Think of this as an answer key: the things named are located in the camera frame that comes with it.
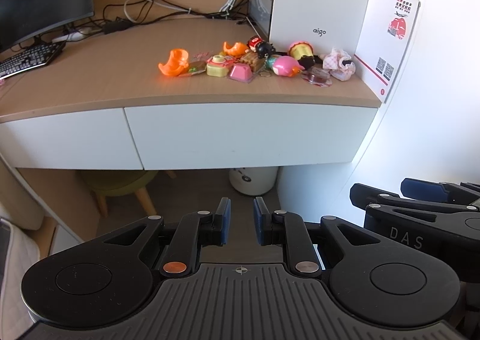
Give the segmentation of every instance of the wooden chair leg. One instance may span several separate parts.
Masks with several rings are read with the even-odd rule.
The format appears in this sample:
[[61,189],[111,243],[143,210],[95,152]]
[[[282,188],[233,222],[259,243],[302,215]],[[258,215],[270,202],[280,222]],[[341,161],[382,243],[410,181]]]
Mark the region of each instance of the wooden chair leg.
[[165,173],[170,177],[170,179],[175,179],[177,174],[174,171],[166,170]]
[[95,196],[97,197],[97,203],[98,203],[98,209],[100,210],[100,214],[102,215],[103,218],[106,218],[107,215],[109,214],[109,208],[107,207],[107,198],[105,198],[104,195],[100,195],[95,193]]
[[150,199],[150,195],[148,195],[148,191],[145,187],[139,188],[137,191],[135,191],[135,196],[137,197],[138,201],[142,205],[147,215],[157,215],[152,200]]

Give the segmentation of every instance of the white trash bin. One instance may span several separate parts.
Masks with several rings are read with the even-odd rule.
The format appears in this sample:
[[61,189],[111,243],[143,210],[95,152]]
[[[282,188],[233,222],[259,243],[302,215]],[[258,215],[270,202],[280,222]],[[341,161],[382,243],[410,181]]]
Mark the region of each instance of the white trash bin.
[[249,196],[269,192],[277,180],[278,167],[232,168],[230,183],[235,190]]

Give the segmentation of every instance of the desk drawer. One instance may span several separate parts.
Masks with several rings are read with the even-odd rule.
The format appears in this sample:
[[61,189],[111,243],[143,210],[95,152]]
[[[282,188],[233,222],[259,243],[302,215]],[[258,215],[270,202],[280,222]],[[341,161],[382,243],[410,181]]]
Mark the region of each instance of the desk drawer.
[[274,103],[125,109],[146,170],[349,162],[376,111]]
[[143,169],[122,108],[2,123],[0,152],[13,167]]

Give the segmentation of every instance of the crosshair marking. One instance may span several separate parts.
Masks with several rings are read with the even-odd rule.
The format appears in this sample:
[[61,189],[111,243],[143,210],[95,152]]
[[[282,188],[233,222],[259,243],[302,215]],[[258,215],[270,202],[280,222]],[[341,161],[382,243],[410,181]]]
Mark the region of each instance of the crosshair marking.
[[235,268],[234,270],[232,271],[235,271],[237,273],[239,273],[240,275],[243,275],[245,274],[247,271],[250,271],[249,269],[246,269],[245,267],[238,267],[238,268]]

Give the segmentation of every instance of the blue gripper pad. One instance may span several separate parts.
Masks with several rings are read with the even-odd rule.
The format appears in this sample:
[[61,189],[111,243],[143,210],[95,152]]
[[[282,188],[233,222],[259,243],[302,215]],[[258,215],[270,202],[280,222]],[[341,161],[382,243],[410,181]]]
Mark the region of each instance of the blue gripper pad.
[[221,232],[222,245],[225,245],[229,238],[230,215],[231,215],[231,200],[229,199],[225,207],[225,213],[223,214],[222,232]]
[[400,185],[402,195],[418,201],[448,203],[448,192],[439,183],[406,178]]
[[255,233],[257,234],[258,244],[263,245],[262,212],[256,199],[253,200],[253,222],[255,224]]

